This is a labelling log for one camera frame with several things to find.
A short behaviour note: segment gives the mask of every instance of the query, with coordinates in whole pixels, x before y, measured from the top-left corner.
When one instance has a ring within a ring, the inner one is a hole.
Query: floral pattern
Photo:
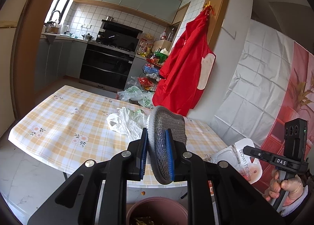
[[[72,143],[77,144],[79,143],[82,147],[86,145],[86,142],[88,142],[88,137],[83,134],[74,134],[75,138],[71,140]]]
[[[72,113],[70,113],[71,115],[73,115],[73,114],[79,114],[79,109],[76,107],[75,109],[74,109],[74,112],[72,112]]]
[[[109,103],[112,103],[112,100],[110,100],[108,97],[104,97],[105,100],[108,100]]]
[[[53,95],[53,99],[59,100],[59,99],[63,99],[63,97],[61,95]]]
[[[30,133],[30,135],[36,136],[37,138],[40,138],[40,137],[42,137],[42,134],[44,131],[46,131],[46,130],[40,126],[33,126],[32,132]]]

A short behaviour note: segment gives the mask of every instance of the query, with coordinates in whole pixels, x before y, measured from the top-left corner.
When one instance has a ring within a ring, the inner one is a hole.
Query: red cloth
[[[162,105],[170,111],[186,116],[193,109],[204,90],[197,89],[201,61],[212,53],[207,45],[208,12],[203,10],[176,42],[173,51],[160,69],[164,78],[153,96],[155,106]]]

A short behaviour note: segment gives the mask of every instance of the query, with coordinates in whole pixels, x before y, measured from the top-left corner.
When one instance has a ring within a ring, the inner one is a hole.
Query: sleeve
[[[289,206],[283,207],[281,216],[283,216],[286,224],[291,224],[295,220],[307,204],[310,196],[311,194],[308,190],[308,186],[305,186],[302,196],[297,201]]]

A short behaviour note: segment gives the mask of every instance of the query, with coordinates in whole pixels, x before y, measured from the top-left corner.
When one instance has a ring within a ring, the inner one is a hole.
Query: brown trash bin
[[[130,218],[139,217],[151,217],[155,225],[187,225],[187,210],[164,197],[150,197],[134,204],[127,213],[127,225]]]

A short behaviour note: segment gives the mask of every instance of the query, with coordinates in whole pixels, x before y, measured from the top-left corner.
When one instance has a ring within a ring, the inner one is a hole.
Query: white tile wall
[[[161,25],[132,14],[105,7],[76,3],[71,5],[63,24],[69,25],[69,31],[75,33],[77,36],[90,33],[96,38],[102,23],[101,20],[105,19],[106,16],[114,17],[114,22],[137,28],[142,30],[143,33],[150,33],[155,36],[156,39],[159,39],[161,33],[165,30],[165,27]],[[82,28],[82,24],[90,24],[91,28]]]
[[[183,32],[185,31],[185,27],[186,24],[192,20],[194,20],[197,15],[199,15],[199,13],[202,11],[203,5],[205,0],[183,0],[180,7],[182,7],[183,5],[190,3],[189,8],[186,11],[186,14],[184,16],[184,19],[182,21],[182,24],[180,26],[180,29],[175,37],[175,40],[173,42],[172,47],[175,45],[175,43],[178,41],[178,39],[180,38],[181,34],[183,34]]]

